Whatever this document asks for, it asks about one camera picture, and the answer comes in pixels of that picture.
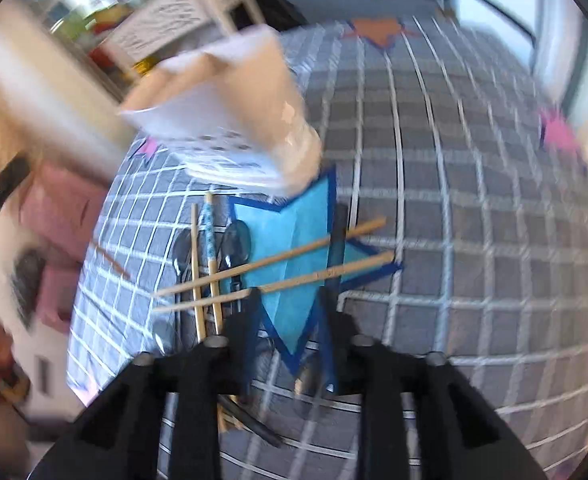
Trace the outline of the beige plastic utensil holder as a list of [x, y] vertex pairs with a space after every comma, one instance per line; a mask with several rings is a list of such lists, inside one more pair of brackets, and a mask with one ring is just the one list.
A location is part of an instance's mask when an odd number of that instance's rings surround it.
[[267, 25], [167, 58], [118, 113], [204, 182], [288, 197], [320, 170], [320, 137]]

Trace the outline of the pink storage box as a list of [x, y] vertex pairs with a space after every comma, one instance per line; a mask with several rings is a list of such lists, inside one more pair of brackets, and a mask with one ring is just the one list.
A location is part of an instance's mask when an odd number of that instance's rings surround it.
[[44, 164], [20, 206], [21, 224], [45, 244], [36, 318], [62, 334], [69, 332], [81, 266], [106, 195], [102, 185]]

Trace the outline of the blue patterned bamboo chopstick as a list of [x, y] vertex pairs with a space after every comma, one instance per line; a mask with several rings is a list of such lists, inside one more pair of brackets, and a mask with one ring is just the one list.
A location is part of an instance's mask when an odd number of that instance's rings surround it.
[[[205, 194], [203, 220], [208, 272], [209, 276], [213, 276], [218, 272], [218, 263], [216, 254], [215, 225], [213, 224], [213, 194], [210, 192]], [[214, 302], [211, 307], [213, 307], [213, 319], [215, 320], [216, 333], [219, 334], [223, 327], [222, 304], [220, 304], [220, 302]]]

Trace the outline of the white perforated chair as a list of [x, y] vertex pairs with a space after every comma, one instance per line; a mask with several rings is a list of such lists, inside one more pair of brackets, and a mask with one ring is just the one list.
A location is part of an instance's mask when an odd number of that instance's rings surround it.
[[248, 23], [265, 21], [256, 0], [149, 0], [118, 25], [100, 44], [120, 70], [133, 67], [175, 41], [213, 25], [222, 36], [242, 29], [234, 13], [248, 16]]

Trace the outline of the grey checked tablecloth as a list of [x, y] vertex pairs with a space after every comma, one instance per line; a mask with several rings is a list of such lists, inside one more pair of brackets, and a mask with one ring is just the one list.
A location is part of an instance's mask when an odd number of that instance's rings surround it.
[[[350, 224], [386, 217], [366, 243], [405, 260], [338, 307], [397, 351], [451, 356], [562, 478], [588, 448], [587, 168], [540, 145], [544, 95], [498, 40], [434, 18], [405, 22], [410, 36], [389, 53], [342, 37], [341, 23], [282, 39]], [[95, 229], [131, 281], [91, 250], [74, 300], [66, 379], [90, 399], [131, 356], [155, 349], [151, 292], [175, 282], [172, 237], [213, 188], [167, 148], [133, 155], [144, 138], [134, 139]], [[224, 434], [223, 478], [352, 477], [358, 399], [298, 416], [294, 379], [270, 353], [251, 407], [285, 445]]]

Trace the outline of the plain bamboo chopstick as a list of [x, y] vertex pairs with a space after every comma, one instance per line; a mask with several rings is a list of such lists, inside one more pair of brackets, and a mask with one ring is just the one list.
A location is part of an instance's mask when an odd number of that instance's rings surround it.
[[[345, 238], [346, 240], [350, 240], [351, 238], [369, 234], [373, 231], [376, 231], [377, 229], [381, 229], [382, 226], [385, 226], [386, 222], [387, 218], [381, 216], [373, 220], [360, 223], [358, 224], [358, 226], [355, 226], [354, 228], [347, 230], [345, 233]], [[219, 271], [217, 273], [206, 275], [203, 278], [196, 278], [196, 280], [190, 282], [180, 283], [178, 285], [173, 285], [171, 287], [159, 289], [157, 290], [157, 292], [153, 292], [152, 296], [154, 298], [164, 297], [171, 294], [176, 294], [177, 292], [185, 292], [186, 290], [191, 290], [196, 287], [201, 287], [203, 285], [209, 285], [211, 283], [220, 282], [222, 280], [225, 280], [226, 278], [231, 278], [232, 276], [241, 275], [248, 271], [261, 269], [265, 266], [271, 266], [271, 264], [274, 263], [278, 263], [284, 260], [298, 257], [303, 254], [307, 254], [307, 252], [314, 252], [317, 249], [329, 246], [330, 242], [331, 236], [330, 234], [327, 234], [325, 237], [319, 238], [318, 240], [314, 240], [313, 242], [310, 242], [306, 245], [301, 245], [292, 249], [288, 249], [286, 252], [279, 252], [278, 254], [274, 254], [269, 257], [256, 260], [254, 262], [244, 263], [241, 266], [234, 266], [234, 268], [229, 270]]]
[[[340, 266], [331, 266], [328, 269], [309, 273], [306, 275], [296, 276], [295, 278], [288, 278], [287, 280], [273, 282], [270, 284], [264, 284], [258, 287], [258, 289], [264, 294], [271, 294], [271, 292], [280, 292], [281, 290], [290, 289], [298, 286], [308, 285], [312, 283], [322, 282], [329, 278], [339, 278], [345, 274], [354, 274], [357, 271], [367, 270], [374, 268], [375, 266], [382, 266], [386, 263], [391, 263], [395, 260], [395, 253], [391, 250], [389, 252], [381, 252], [375, 256], [361, 259], [354, 262], [344, 263]], [[251, 290], [241, 289], [238, 292], [229, 292], [225, 295], [218, 295], [204, 299], [198, 299], [193, 301], [180, 302], [174, 306], [158, 307], [153, 310], [154, 313], [166, 313], [183, 311], [187, 309], [194, 309], [198, 307], [208, 307], [212, 304], [223, 304], [224, 302], [230, 302], [233, 300], [242, 300], [249, 296]]]
[[126, 272], [126, 269], [99, 242], [90, 240], [90, 246], [109, 263], [112, 270], [116, 271], [125, 280], [130, 280], [131, 276]]
[[[198, 250], [198, 206], [191, 206], [191, 273], [192, 280], [199, 278], [199, 250]], [[206, 336], [206, 322], [203, 307], [193, 309], [195, 316], [196, 338], [201, 342]]]

